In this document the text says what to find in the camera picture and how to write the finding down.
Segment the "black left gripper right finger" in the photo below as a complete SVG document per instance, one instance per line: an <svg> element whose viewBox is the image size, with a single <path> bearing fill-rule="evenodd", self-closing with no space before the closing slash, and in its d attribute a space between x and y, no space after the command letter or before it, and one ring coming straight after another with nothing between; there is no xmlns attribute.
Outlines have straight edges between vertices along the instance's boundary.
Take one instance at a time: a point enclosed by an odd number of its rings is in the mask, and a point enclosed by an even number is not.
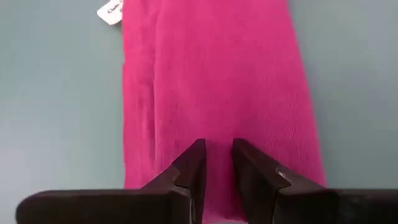
<svg viewBox="0 0 398 224"><path fill-rule="evenodd" d="M398 189L328 189L244 139L231 153L249 224L398 224Z"/></svg>

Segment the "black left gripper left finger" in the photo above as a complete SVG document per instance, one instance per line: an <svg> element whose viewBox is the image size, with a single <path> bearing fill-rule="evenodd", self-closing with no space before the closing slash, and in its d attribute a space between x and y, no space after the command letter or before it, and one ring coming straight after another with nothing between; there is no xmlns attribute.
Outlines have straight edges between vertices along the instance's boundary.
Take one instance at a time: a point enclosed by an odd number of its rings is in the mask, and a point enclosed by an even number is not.
<svg viewBox="0 0 398 224"><path fill-rule="evenodd" d="M140 189L47 190L16 208L17 224L202 224L206 144L197 139Z"/></svg>

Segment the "green table mat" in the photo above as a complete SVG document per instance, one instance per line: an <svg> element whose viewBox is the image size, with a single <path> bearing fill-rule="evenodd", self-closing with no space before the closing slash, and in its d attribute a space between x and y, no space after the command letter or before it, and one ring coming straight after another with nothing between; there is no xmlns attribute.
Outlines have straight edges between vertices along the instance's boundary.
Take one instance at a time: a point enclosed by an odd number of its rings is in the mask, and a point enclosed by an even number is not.
<svg viewBox="0 0 398 224"><path fill-rule="evenodd" d="M0 224L50 189L123 186L109 0L0 0ZM398 189L398 0L290 0L326 181Z"/></svg>

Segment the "magenta towel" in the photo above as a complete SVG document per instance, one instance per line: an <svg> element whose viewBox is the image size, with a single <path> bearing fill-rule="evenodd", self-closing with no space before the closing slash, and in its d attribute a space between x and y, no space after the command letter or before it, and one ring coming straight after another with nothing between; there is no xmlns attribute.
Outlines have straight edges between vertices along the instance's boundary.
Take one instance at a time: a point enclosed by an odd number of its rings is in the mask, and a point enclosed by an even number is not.
<svg viewBox="0 0 398 224"><path fill-rule="evenodd" d="M203 219L243 221L235 138L325 183L287 0L106 0L97 14L122 25L126 188L204 139Z"/></svg>

